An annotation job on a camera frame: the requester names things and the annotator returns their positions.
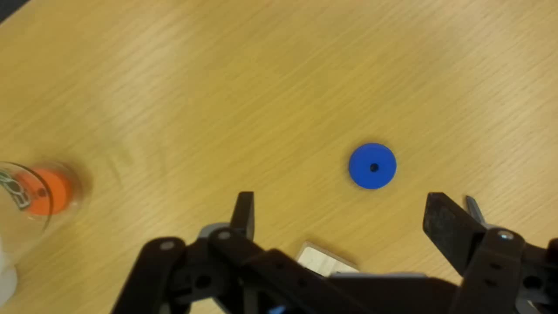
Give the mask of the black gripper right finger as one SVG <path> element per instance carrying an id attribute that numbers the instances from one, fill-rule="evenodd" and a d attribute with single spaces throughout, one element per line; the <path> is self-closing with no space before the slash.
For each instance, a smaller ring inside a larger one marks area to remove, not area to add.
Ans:
<path id="1" fill-rule="evenodd" d="M 426 200 L 422 228 L 462 275 L 450 314 L 513 314 L 524 240 L 506 228 L 487 228 L 443 191 Z"/>

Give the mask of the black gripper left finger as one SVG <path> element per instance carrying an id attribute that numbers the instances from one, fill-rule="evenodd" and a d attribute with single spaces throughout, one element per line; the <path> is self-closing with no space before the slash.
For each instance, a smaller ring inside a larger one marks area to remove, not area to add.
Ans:
<path id="1" fill-rule="evenodd" d="M 229 314 L 325 314 L 326 278 L 253 240 L 255 193 L 239 191 L 231 219 L 203 238 L 203 294 Z"/>

